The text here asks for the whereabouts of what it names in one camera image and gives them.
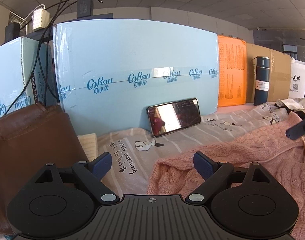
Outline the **large light blue box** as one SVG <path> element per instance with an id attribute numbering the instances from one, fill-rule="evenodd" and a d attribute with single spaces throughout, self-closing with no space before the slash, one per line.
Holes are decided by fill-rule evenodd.
<path id="1" fill-rule="evenodd" d="M 215 33 L 159 21 L 105 19 L 59 23 L 54 63 L 62 109 L 78 135 L 149 129 L 147 108 L 196 98 L 218 107 Z"/>

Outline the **black power adapter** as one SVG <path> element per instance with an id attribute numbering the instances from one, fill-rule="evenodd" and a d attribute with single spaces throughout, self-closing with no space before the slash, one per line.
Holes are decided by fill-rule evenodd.
<path id="1" fill-rule="evenodd" d="M 77 0 L 76 18 L 93 16 L 93 0 Z"/>

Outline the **brown leather bag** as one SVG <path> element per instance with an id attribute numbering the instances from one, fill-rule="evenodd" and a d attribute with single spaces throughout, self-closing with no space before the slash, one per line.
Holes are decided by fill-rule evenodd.
<path id="1" fill-rule="evenodd" d="M 71 167 L 87 156 L 69 115 L 41 103 L 0 118 L 0 234 L 13 233 L 7 220 L 10 200 L 46 163 Z"/>

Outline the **black smartphone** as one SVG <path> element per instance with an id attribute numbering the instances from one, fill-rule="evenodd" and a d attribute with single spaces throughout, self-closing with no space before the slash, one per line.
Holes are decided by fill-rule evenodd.
<path id="1" fill-rule="evenodd" d="M 149 106 L 146 111 L 151 133 L 157 138 L 195 126 L 201 122 L 197 98 Z"/>

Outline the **white tote bag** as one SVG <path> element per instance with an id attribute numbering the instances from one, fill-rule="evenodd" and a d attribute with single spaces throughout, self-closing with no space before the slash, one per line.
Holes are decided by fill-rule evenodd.
<path id="1" fill-rule="evenodd" d="M 291 80 L 289 98 L 304 98 L 305 95 L 305 63 L 291 58 Z"/>

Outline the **dark teal thermos bottle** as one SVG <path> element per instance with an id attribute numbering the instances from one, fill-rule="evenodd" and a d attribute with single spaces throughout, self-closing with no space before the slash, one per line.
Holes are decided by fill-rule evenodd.
<path id="1" fill-rule="evenodd" d="M 264 56 L 256 57 L 255 94 L 253 105 L 258 106 L 268 100 L 270 80 L 270 59 Z"/>

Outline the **brown cardboard box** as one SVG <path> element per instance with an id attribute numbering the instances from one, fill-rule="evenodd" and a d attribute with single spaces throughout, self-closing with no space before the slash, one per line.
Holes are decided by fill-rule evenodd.
<path id="1" fill-rule="evenodd" d="M 291 80 L 291 57 L 282 52 L 250 43 L 246 44 L 246 52 L 248 64 L 246 102 L 253 103 L 255 96 L 257 57 L 267 57 L 270 61 L 268 101 L 287 99 Z"/>

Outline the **cream knitted cloth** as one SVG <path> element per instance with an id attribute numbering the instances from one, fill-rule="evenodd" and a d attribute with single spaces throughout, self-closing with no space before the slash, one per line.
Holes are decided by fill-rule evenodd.
<path id="1" fill-rule="evenodd" d="M 98 142 L 95 133 L 78 135 L 78 140 L 88 158 L 88 161 L 93 161 L 98 156 Z"/>

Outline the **white t-shirt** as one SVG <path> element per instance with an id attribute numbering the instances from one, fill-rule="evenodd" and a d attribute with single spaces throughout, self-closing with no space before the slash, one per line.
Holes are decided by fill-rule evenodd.
<path id="1" fill-rule="evenodd" d="M 305 114 L 305 98 L 295 99 L 278 99 L 276 101 L 278 107 L 286 107 L 287 109 L 295 112 L 303 112 Z"/>

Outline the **pink knitted sweater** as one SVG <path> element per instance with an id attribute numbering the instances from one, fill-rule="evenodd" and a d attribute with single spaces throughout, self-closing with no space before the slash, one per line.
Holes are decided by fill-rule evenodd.
<path id="1" fill-rule="evenodd" d="M 305 136 L 291 140 L 285 135 L 299 121 L 299 116 L 291 112 L 286 120 L 253 130 L 234 141 L 199 146 L 180 155 L 161 158 L 153 165 L 147 193 L 186 197 L 200 186 L 204 180 L 193 165 L 197 151 L 213 161 L 228 161 L 237 167 L 259 162 L 297 202 L 299 218 L 291 235 L 305 239 Z"/>

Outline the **cartoon print bed sheet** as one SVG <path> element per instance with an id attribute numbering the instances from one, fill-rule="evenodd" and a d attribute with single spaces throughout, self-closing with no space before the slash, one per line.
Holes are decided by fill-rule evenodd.
<path id="1" fill-rule="evenodd" d="M 198 125 L 154 138 L 143 128 L 131 128 L 97 136 L 98 155 L 110 152 L 113 164 L 102 182 L 114 193 L 145 194 L 154 163 L 180 155 L 200 145 L 233 141 L 262 126 L 286 120 L 288 113 L 273 103 L 219 108 L 202 116 Z"/>

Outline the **cream power strip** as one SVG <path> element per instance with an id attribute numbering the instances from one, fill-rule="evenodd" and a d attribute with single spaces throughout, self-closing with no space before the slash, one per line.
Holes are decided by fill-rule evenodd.
<path id="1" fill-rule="evenodd" d="M 44 8 L 36 9 L 33 12 L 32 20 L 32 31 L 44 29 L 50 23 L 50 13 Z"/>

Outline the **orange cardboard box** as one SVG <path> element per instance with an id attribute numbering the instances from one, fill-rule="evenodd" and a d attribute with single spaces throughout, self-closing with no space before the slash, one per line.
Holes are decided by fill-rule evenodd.
<path id="1" fill-rule="evenodd" d="M 219 92 L 218 106 L 246 103 L 247 52 L 246 42 L 218 36 Z"/>

